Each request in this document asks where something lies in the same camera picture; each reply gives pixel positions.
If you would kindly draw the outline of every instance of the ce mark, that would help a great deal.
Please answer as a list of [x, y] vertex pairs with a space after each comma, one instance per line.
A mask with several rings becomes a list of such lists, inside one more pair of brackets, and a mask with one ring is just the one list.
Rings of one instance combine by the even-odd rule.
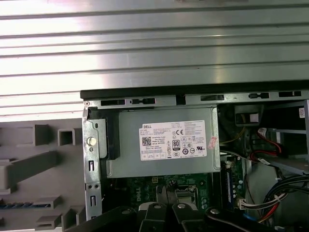
[[176, 130], [176, 134], [177, 134], [177, 135], [181, 135], [181, 134], [183, 135], [183, 130]]

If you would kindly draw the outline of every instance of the white label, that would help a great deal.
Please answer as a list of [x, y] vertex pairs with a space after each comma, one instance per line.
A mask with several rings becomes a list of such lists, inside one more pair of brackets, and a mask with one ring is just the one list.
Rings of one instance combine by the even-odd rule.
[[299, 108], [299, 118], [305, 118], [305, 108]]
[[140, 129], [140, 159], [167, 160], [204, 157], [205, 121], [143, 124]]
[[258, 160], [259, 160], [261, 163], [265, 164], [265, 165], [270, 165], [270, 163], [267, 162], [265, 159], [258, 158]]
[[265, 138], [266, 138], [266, 131], [267, 131], [267, 128], [260, 128], [257, 130], [257, 132]]

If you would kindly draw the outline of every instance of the white cable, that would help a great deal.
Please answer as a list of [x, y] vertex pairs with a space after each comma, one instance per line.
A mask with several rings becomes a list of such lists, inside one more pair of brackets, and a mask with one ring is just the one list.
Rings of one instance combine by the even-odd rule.
[[246, 202], [242, 202], [241, 205], [247, 206], [247, 207], [255, 207], [255, 206], [263, 206], [263, 205], [269, 205], [270, 203], [278, 203], [282, 201], [286, 196], [286, 193], [282, 193], [280, 196], [275, 195], [273, 200], [263, 203], [263, 204], [248, 204]]

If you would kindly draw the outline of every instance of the metal chassis frame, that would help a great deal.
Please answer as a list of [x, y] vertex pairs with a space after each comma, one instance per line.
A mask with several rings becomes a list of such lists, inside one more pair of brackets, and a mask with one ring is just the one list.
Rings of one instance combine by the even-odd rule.
[[[207, 105], [207, 106], [216, 106], [222, 103], [257, 103], [257, 102], [271, 102], [271, 101], [291, 101], [291, 100], [306, 100], [309, 99], [309, 91], [302, 90], [300, 97], [279, 97], [279, 92], [272, 91], [268, 92], [269, 98], [267, 99], [251, 99], [249, 94], [251, 93], [226, 93], [222, 94], [224, 100], [216, 101], [201, 101], [201, 96], [207, 96], [207, 94], [193, 94], [186, 95], [186, 106], [195, 106], [195, 105]], [[143, 99], [143, 98], [155, 98], [155, 104], [135, 104], [132, 105], [132, 99]], [[100, 146], [100, 142], [106, 144], [105, 141], [98, 140], [98, 131], [95, 128], [96, 123], [105, 125], [104, 119], [98, 120], [88, 120], [88, 109], [98, 108], [98, 109], [130, 109], [130, 108], [145, 108], [145, 107], [173, 107], [176, 106], [175, 96], [143, 96], [143, 97], [134, 97], [134, 98], [121, 98], [125, 100], [124, 105], [111, 105], [111, 106], [101, 106], [100, 100], [95, 101], [84, 101], [84, 113], [83, 113], [83, 144], [84, 144], [84, 179], [85, 179], [85, 201], [86, 201], [86, 216], [87, 220], [90, 220], [94, 217], [101, 215], [102, 211], [102, 195], [101, 195], [101, 179], [100, 179], [100, 161], [99, 157], [102, 155], [99, 151], [106, 152], [106, 148]], [[305, 101], [306, 109], [306, 130], [307, 134], [309, 133], [309, 100]], [[87, 138], [94, 137], [97, 140], [97, 143], [94, 146], [91, 146], [87, 143]]]

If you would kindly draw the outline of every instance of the red cable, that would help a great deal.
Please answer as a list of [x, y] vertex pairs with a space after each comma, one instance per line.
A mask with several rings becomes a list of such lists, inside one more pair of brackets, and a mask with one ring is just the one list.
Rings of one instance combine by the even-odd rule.
[[259, 132], [257, 132], [256, 134], [257, 134], [257, 136], [259, 136], [261, 139], [265, 140], [266, 142], [269, 142], [269, 143], [275, 145], [275, 146], [278, 148], [279, 153], [282, 152], [281, 147], [280, 147], [277, 143], [275, 143], [275, 142], [273, 142], [273, 141], [271, 141], [271, 140], [268, 140], [267, 138], [265, 138], [264, 136], [262, 136]]
[[268, 154], [268, 155], [271, 155], [271, 156], [277, 156], [275, 151], [256, 150], [256, 151], [251, 152], [250, 155], [249, 155], [249, 158], [252, 161], [257, 161], [257, 159], [254, 156], [255, 153], [265, 153], [265, 154]]
[[270, 210], [264, 217], [261, 218], [261, 220], [263, 220], [263, 219], [268, 218], [269, 216], [271, 216], [271, 215], [275, 212], [275, 210], [278, 208], [278, 206], [279, 206], [279, 203], [275, 204], [275, 205], [271, 208], [271, 210]]

